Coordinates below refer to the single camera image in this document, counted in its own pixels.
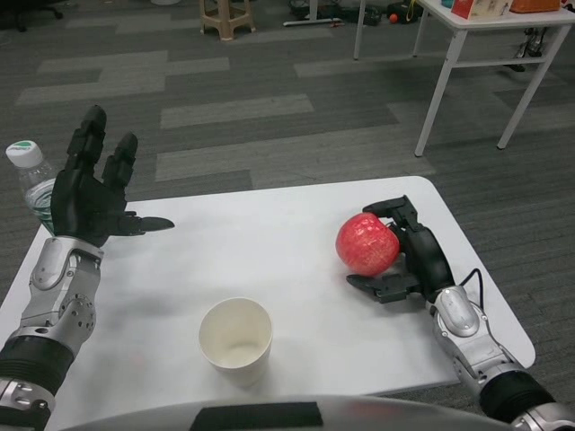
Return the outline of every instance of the bottle cap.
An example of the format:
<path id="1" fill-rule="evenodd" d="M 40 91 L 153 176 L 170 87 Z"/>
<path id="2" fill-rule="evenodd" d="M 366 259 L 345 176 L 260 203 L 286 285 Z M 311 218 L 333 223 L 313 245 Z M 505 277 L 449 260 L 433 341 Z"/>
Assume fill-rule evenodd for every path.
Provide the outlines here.
<path id="1" fill-rule="evenodd" d="M 33 168 L 44 160 L 34 141 L 19 141 L 6 148 L 6 155 L 17 168 Z"/>

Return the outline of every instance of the white desk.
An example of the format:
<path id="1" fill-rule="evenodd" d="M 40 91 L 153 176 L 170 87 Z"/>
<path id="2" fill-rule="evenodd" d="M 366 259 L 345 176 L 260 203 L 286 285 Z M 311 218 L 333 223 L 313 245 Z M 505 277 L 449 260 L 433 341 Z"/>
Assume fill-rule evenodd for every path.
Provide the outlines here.
<path id="1" fill-rule="evenodd" d="M 420 177 L 136 202 L 176 227 L 104 246 L 98 321 L 57 395 L 48 430 L 163 405 L 252 395 L 373 394 L 456 381 L 421 300 L 372 301 L 345 281 L 335 236 L 367 204 L 407 194 L 455 279 L 479 268 L 494 335 L 524 365 L 535 351 L 433 185 Z M 0 309 L 0 341 L 20 320 L 41 230 Z M 469 295 L 477 301 L 476 285 Z M 240 390 L 199 352 L 215 303 L 247 296 L 270 313 L 270 370 Z"/>
<path id="2" fill-rule="evenodd" d="M 363 17 L 366 11 L 366 1 L 367 0 L 361 0 L 359 7 L 358 30 L 356 33 L 356 43 L 353 54 L 353 57 L 356 60 L 359 58 L 359 47 L 361 45 L 361 36 L 363 32 Z M 452 69 L 458 67 L 526 65 L 538 63 L 539 67 L 535 71 L 531 83 L 529 83 L 521 101 L 511 116 L 511 119 L 505 127 L 503 135 L 497 144 L 497 147 L 500 150 L 504 149 L 518 126 L 527 105 L 533 98 L 537 88 L 539 88 L 539 84 L 543 80 L 547 69 L 553 62 L 555 54 L 557 54 L 557 51 L 559 51 L 567 33 L 569 33 L 571 25 L 575 23 L 575 13 L 569 12 L 566 9 L 546 13 L 508 13 L 507 15 L 495 19 L 473 21 L 466 20 L 454 13 L 451 13 L 450 9 L 441 5 L 440 0 L 417 0 L 417 2 L 421 7 L 423 7 L 423 15 L 421 16 L 420 27 L 415 40 L 415 47 L 413 48 L 414 57 L 419 53 L 421 35 L 425 30 L 430 14 L 446 25 L 454 34 L 447 51 L 446 61 L 443 64 L 441 74 L 439 75 L 438 84 L 435 87 L 433 98 L 431 99 L 431 104 L 429 105 L 428 115 L 423 123 L 420 139 L 415 147 L 415 155 L 423 155 L 425 144 L 427 144 L 428 141 L 429 132 L 433 126 L 435 116 L 438 113 L 439 104 L 441 103 L 441 98 L 443 97 L 443 92 L 446 89 L 447 80 L 449 79 Z M 559 27 L 553 41 L 551 43 L 545 43 L 544 55 L 542 57 L 463 62 L 457 61 L 469 31 L 525 29 L 528 27 Z"/>

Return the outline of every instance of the white paper cup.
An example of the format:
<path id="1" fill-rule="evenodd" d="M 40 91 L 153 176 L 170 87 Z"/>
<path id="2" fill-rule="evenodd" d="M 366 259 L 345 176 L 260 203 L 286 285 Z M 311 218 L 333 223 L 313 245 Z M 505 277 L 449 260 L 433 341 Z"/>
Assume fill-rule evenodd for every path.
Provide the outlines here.
<path id="1" fill-rule="evenodd" d="M 270 316 L 261 305 L 247 298 L 232 298 L 206 314 L 199 326 L 199 346 L 219 372 L 246 387 L 267 368 L 272 334 Z"/>

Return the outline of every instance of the red apple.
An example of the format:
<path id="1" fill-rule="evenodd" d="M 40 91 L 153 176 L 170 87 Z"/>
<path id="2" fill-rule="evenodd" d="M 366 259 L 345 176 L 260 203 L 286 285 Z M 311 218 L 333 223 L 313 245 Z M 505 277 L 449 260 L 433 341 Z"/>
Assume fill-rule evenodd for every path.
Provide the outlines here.
<path id="1" fill-rule="evenodd" d="M 372 277 L 394 264 L 399 240 L 376 215 L 361 213 L 341 227 L 335 250 L 354 273 Z"/>

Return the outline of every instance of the floor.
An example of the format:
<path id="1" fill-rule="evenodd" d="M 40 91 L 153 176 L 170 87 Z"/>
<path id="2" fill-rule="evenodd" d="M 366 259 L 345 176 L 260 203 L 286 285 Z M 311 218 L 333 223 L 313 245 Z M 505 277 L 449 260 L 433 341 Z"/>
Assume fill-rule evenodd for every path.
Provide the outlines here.
<path id="1" fill-rule="evenodd" d="M 258 31 L 199 34 L 197 2 L 77 0 L 0 26 L 4 145 L 30 138 L 60 167 L 84 112 L 108 112 L 105 151 L 140 140 L 130 200 L 399 175 L 437 186 L 535 344 L 535 377 L 575 407 L 575 57 L 572 33 L 503 152 L 495 145 L 533 68 L 455 70 L 424 157 L 415 158 L 449 39 L 431 22 L 284 29 L 285 0 L 254 2 Z M 522 35 L 480 34 L 466 53 L 511 56 Z M 0 301 L 38 222 L 0 158 Z M 473 410 L 460 386 L 402 398 Z"/>

